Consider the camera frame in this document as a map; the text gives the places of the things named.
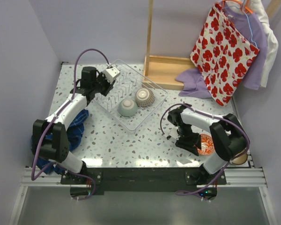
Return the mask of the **orange floral pattern bowl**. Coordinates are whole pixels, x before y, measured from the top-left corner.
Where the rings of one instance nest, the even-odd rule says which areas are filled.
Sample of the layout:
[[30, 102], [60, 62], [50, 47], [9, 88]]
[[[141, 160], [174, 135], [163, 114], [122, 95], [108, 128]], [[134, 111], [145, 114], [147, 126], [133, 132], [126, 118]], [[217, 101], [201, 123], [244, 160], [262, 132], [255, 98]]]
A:
[[207, 134], [201, 134], [201, 149], [197, 148], [198, 153], [203, 156], [209, 156], [214, 153], [214, 143], [212, 137]]

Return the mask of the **white wire dish rack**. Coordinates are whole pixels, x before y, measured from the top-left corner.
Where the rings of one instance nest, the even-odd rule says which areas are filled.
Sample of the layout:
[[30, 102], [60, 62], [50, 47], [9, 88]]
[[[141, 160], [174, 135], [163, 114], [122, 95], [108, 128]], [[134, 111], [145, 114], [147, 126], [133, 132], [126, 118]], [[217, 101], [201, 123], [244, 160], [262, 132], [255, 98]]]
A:
[[141, 70], [122, 60], [111, 65], [120, 75], [109, 94], [106, 97], [96, 94], [94, 101], [121, 126], [134, 132], [163, 104], [168, 93], [146, 78]]

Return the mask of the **pale green bowl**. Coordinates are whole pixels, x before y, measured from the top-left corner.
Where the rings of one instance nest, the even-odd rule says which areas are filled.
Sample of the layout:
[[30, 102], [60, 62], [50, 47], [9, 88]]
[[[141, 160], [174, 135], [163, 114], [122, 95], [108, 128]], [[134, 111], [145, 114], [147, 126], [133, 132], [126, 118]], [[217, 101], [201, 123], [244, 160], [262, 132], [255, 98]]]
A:
[[136, 102], [130, 98], [124, 99], [118, 105], [118, 113], [124, 117], [134, 116], [138, 111]]

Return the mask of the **brown lattice pattern bowl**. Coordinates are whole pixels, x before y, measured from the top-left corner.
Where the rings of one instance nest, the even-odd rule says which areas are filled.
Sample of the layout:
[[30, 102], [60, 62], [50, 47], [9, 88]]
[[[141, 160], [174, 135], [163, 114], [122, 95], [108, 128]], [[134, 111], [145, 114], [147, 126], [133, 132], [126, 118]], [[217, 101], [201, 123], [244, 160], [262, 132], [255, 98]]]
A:
[[148, 88], [140, 88], [135, 93], [135, 102], [139, 107], [151, 106], [155, 101], [152, 90]]

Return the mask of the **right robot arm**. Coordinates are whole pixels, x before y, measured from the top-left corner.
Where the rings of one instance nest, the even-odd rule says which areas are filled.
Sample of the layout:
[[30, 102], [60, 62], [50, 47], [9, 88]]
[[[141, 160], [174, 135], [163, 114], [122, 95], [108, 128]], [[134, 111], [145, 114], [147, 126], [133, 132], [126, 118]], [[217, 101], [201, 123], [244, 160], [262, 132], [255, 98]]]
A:
[[167, 139], [175, 138], [175, 145], [198, 156], [202, 148], [202, 137], [192, 127], [198, 127], [211, 135], [215, 153], [198, 169], [189, 174], [197, 183], [210, 184], [216, 174], [226, 167], [237, 155], [248, 150], [250, 141], [234, 114], [212, 115], [195, 110], [191, 105], [181, 104], [168, 112], [167, 120], [176, 128]]

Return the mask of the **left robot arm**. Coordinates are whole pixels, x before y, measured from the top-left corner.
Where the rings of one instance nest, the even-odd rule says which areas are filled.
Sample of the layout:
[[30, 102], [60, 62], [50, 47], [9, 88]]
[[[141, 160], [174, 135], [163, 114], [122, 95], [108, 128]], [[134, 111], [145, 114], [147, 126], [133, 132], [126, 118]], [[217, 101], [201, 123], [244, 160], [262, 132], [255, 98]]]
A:
[[32, 131], [32, 152], [35, 170], [38, 158], [50, 161], [45, 167], [58, 164], [71, 171], [71, 178], [77, 184], [84, 183], [88, 173], [83, 170], [83, 161], [70, 152], [67, 130], [74, 118], [85, 109], [96, 94], [107, 96], [112, 90], [120, 71], [108, 67], [99, 72], [95, 67], [83, 67], [81, 78], [74, 84], [67, 100], [44, 120], [36, 120]]

